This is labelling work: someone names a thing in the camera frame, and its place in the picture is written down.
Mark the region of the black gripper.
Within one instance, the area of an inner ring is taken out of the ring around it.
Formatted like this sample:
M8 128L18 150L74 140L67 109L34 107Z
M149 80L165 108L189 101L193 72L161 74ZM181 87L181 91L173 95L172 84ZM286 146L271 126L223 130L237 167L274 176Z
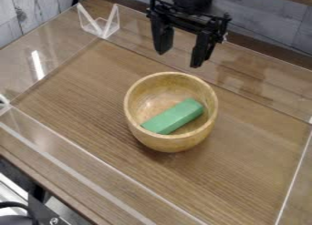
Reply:
M164 55L173 46L175 27L197 35L191 67L199 68L211 58L216 42L225 41L232 16L211 10L213 0L149 0L146 16L152 22L154 48Z

